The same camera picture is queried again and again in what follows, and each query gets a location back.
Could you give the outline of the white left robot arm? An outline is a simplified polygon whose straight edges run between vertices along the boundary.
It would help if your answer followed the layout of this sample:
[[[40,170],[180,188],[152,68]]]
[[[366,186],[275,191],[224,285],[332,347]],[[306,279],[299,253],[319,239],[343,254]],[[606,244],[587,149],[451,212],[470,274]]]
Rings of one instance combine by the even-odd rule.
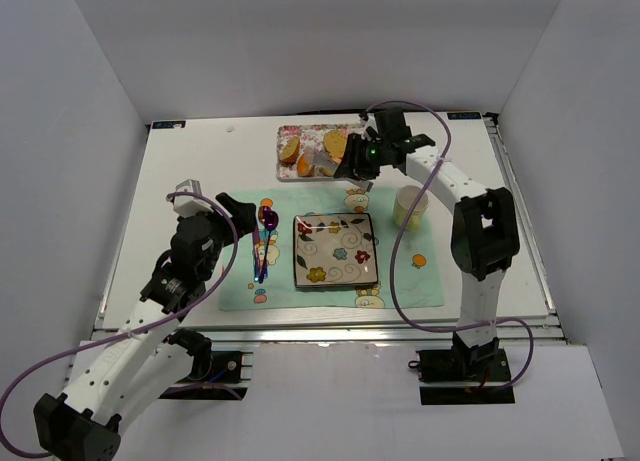
[[[211,342],[182,327],[211,294],[221,252],[257,227],[257,207],[226,193],[214,200],[189,192],[169,196],[178,215],[170,247],[117,335],[103,339],[93,363],[57,396],[34,407],[41,447],[60,460],[111,460],[126,427],[175,383],[205,382]]]

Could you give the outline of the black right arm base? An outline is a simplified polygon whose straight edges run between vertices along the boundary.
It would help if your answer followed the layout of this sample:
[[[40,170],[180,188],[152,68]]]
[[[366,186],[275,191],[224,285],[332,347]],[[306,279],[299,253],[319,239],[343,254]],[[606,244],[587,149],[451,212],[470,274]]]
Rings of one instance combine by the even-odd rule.
[[[511,380],[509,363],[503,349],[499,349],[495,356],[470,366],[452,350],[422,350],[417,351],[416,355],[416,359],[407,363],[408,368],[415,371],[419,380],[427,384],[505,384]]]

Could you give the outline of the metal serving tongs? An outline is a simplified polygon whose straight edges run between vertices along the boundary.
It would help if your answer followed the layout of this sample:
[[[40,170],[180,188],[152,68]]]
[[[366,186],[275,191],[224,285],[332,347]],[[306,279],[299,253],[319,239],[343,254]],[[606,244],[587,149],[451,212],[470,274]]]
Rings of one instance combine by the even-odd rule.
[[[338,166],[334,176],[330,178],[337,179],[337,180],[346,180],[351,184],[353,184],[354,186],[360,189],[363,189],[365,192],[370,192],[372,190],[374,185],[372,181],[366,181],[366,180],[361,180],[356,178],[346,166],[342,166],[340,163],[334,162],[329,157],[327,152],[319,151],[319,150],[311,150],[310,153],[314,155],[314,164],[315,164],[315,167],[317,168],[319,168],[319,164],[322,162],[331,162],[331,163],[335,163]]]

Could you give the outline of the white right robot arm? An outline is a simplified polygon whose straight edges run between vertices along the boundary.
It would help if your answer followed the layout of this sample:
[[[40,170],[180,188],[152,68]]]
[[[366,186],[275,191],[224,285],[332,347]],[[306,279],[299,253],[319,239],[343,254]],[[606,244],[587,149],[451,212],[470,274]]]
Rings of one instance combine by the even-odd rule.
[[[337,179],[371,182],[391,166],[421,184],[452,216],[450,250],[461,272],[460,315],[453,350],[472,366],[498,351],[497,305],[500,287],[520,251],[516,209],[505,187],[488,188],[457,168],[447,147],[412,133],[400,108],[360,115],[364,128],[350,134],[334,172]]]

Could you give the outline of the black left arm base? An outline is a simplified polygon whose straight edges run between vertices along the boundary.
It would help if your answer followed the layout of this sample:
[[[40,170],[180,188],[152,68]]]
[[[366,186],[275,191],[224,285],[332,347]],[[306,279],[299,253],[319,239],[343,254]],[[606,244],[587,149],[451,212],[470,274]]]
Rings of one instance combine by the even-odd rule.
[[[178,384],[221,382],[235,385],[249,379],[248,369],[253,365],[250,352],[214,349],[210,338],[187,328],[168,335],[163,343],[180,347],[190,357],[190,372]]]

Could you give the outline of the orange oval bread roll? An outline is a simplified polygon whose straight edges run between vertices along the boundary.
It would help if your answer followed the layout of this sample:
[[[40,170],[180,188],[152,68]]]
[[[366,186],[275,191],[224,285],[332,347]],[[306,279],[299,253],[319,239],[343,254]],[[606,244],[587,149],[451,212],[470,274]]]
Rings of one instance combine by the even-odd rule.
[[[302,154],[297,161],[296,171],[299,177],[313,177],[315,175],[314,155],[312,153]]]

